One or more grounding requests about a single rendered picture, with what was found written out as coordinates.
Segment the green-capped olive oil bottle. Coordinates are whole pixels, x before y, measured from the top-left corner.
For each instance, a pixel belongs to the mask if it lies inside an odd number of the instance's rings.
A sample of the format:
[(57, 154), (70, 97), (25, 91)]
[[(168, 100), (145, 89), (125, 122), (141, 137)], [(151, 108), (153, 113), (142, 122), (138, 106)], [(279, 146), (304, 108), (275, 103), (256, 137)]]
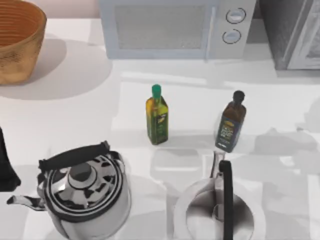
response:
[(159, 84), (152, 86), (151, 93), (145, 103), (147, 135), (152, 145), (159, 145), (169, 138), (169, 107)]

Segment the dark black-capped bottle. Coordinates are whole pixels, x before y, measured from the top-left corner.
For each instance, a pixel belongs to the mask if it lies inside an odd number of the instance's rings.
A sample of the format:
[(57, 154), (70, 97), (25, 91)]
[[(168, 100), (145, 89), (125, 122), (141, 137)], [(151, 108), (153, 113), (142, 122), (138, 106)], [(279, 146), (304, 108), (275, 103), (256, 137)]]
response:
[(228, 103), (222, 112), (218, 131), (215, 138), (215, 146), (227, 153), (231, 153), (240, 137), (241, 129), (247, 113), (243, 105), (245, 93), (236, 90), (232, 101)]

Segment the microwave oven door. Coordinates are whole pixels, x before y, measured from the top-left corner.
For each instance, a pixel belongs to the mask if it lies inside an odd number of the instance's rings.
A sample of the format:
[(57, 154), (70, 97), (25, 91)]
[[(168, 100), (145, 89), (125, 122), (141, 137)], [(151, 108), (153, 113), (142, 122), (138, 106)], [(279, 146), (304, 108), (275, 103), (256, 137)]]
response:
[(219, 0), (98, 0), (109, 59), (204, 59)]

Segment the pale microwave oven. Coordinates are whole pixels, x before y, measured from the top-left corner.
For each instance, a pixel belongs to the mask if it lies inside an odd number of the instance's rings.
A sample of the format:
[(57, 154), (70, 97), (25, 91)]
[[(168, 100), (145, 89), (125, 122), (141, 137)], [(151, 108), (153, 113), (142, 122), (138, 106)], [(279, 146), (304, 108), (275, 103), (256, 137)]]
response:
[(240, 59), (257, 0), (98, 0), (110, 59)]

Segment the shiny steel kettle with lid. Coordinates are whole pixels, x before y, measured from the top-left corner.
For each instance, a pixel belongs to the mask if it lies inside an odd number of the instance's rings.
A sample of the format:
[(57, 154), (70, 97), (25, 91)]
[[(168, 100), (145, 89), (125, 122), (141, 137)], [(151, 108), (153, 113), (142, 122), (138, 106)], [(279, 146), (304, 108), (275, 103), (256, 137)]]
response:
[(125, 163), (107, 141), (38, 162), (38, 197), (12, 195), (8, 205), (49, 214), (67, 240), (107, 240), (125, 223), (131, 193)]

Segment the matte steel kettle without lid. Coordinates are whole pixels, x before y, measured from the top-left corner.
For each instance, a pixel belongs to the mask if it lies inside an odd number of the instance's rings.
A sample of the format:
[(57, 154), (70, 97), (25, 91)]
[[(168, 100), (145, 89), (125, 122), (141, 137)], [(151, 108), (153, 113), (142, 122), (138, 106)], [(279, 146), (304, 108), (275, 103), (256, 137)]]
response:
[(264, 211), (233, 181), (225, 152), (214, 151), (208, 178), (190, 185), (173, 211), (174, 240), (266, 240)]

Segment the round microwave knob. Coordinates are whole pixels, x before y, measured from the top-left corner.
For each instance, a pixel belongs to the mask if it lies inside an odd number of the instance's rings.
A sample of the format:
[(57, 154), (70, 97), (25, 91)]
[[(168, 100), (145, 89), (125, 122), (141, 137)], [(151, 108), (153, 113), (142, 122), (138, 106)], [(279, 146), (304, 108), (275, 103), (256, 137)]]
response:
[(222, 35), (222, 40), (228, 45), (236, 44), (242, 38), (242, 34), (237, 29), (226, 31)]
[(246, 18), (246, 11), (243, 8), (231, 9), (226, 14), (226, 20), (230, 24), (239, 24)]

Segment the brown woven basket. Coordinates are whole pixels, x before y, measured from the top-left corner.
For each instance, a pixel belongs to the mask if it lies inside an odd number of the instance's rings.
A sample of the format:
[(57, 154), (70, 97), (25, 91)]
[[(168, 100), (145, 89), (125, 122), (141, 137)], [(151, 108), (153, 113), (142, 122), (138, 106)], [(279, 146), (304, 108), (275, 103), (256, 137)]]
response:
[(24, 0), (0, 0), (0, 85), (27, 81), (43, 44), (47, 16)]

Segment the grey cabinet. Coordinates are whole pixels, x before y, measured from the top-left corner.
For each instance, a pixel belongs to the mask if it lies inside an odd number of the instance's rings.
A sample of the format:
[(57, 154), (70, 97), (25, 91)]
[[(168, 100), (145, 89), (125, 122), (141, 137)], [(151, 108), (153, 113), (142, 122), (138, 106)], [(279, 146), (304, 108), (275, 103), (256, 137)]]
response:
[(277, 70), (320, 70), (320, 0), (259, 0)]

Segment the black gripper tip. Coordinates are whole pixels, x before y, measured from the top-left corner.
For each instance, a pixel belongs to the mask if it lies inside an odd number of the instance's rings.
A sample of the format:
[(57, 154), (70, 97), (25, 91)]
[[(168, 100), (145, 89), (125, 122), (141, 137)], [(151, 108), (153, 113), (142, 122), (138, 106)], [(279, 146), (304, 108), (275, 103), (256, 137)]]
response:
[(21, 180), (10, 163), (3, 130), (0, 127), (0, 192), (13, 192), (20, 185)]

